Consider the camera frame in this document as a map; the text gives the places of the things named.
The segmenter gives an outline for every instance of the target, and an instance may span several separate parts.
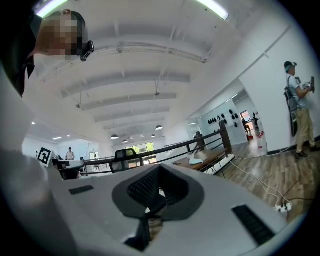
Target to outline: desk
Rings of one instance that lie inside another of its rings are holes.
[[[226,148],[224,149],[214,149],[214,150],[204,150],[199,153],[196,153],[194,155],[195,159],[201,159],[203,160],[203,163],[198,163],[198,164],[189,164],[189,158],[183,158],[178,161],[173,162],[174,165],[176,166],[181,166],[185,168],[189,168],[192,170],[200,171],[204,169],[206,166],[212,164],[214,161],[216,161],[220,156],[225,154],[227,151]]]

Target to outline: gray shirt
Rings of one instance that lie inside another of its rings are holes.
[[[299,98],[296,92],[296,88],[300,87],[295,77],[291,74],[286,75],[286,80],[288,81],[288,87],[290,92],[292,93],[292,97],[294,101],[296,102],[296,106],[298,109],[308,109],[308,100],[306,97]]]

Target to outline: black metal railing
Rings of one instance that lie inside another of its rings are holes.
[[[217,142],[219,140],[222,140],[222,143],[217,145],[217,146],[215,146],[214,148],[211,148],[211,150],[216,149],[216,148],[224,145],[224,148],[226,149],[226,154],[231,154],[232,153],[232,147],[231,147],[229,135],[228,135],[228,132],[227,132],[227,129],[226,129],[226,125],[225,125],[224,122],[220,122],[219,125],[220,125],[220,130],[216,131],[214,133],[211,133],[209,135],[202,136],[202,137],[199,137],[199,138],[196,138],[196,139],[192,139],[192,140],[189,140],[189,141],[181,142],[181,143],[178,143],[178,144],[174,144],[174,145],[171,145],[171,146],[167,146],[165,148],[157,149],[157,150],[154,150],[154,151],[149,151],[149,152],[144,152],[144,153],[140,153],[140,154],[137,154],[137,155],[127,156],[124,159],[124,161],[133,160],[133,159],[136,159],[137,157],[144,159],[144,158],[150,157],[152,155],[157,155],[157,154],[168,152],[168,151],[172,151],[172,150],[175,150],[175,149],[178,149],[178,148],[186,147],[187,151],[184,152],[184,153],[181,153],[181,154],[166,158],[164,160],[153,162],[153,164],[158,164],[158,163],[161,163],[161,162],[164,162],[164,161],[167,161],[167,160],[171,160],[171,159],[174,159],[174,158],[177,158],[177,157],[181,157],[183,155],[186,155],[187,153],[193,153],[194,151],[202,149],[204,147],[207,147],[207,146],[209,146],[209,145],[211,145],[211,144],[213,144],[213,143],[215,143],[215,142]],[[204,141],[205,139],[211,138],[211,137],[216,136],[216,135],[221,135],[221,137],[216,139],[216,140],[214,140],[214,141],[212,141],[212,142],[210,142],[210,143],[207,143],[207,144],[204,144],[204,145],[202,145],[200,147],[197,147],[197,148],[195,148],[193,150],[190,149],[190,145],[191,144],[198,143],[200,141]],[[112,172],[111,170],[110,171],[99,171],[99,172],[88,172],[88,167],[89,166],[100,166],[100,165],[106,165],[107,166],[110,163],[112,163],[113,160],[114,159],[111,158],[111,157],[110,158],[104,158],[104,159],[85,160],[84,161],[84,166],[86,167],[86,174],[111,173]]]

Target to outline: person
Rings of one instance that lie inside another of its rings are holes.
[[[243,124],[245,132],[246,133],[250,132],[250,127],[249,127],[249,125],[247,125],[247,121],[244,118],[242,118],[242,124]]]
[[[292,94],[293,100],[296,103],[296,122],[297,122],[297,134],[296,134],[296,157],[305,158],[308,155],[303,151],[303,144],[305,138],[308,139],[310,144],[310,151],[319,151],[320,148],[316,146],[314,137],[314,128],[310,117],[308,108],[307,94],[312,91],[309,86],[307,88],[301,88],[298,84],[296,75],[296,64],[292,64],[290,61],[284,63],[284,70],[286,72],[287,86]]]
[[[69,9],[55,11],[44,19],[31,12],[24,19],[23,29],[1,53],[3,68],[21,97],[25,91],[25,72],[29,78],[35,69],[35,54],[70,59],[82,54],[88,39],[84,18]]]
[[[69,147],[69,151],[66,153],[66,160],[75,160],[75,154],[71,151],[72,148]]]
[[[254,125],[257,127],[258,126],[258,118],[256,118],[256,113],[253,113],[253,120],[254,120]]]

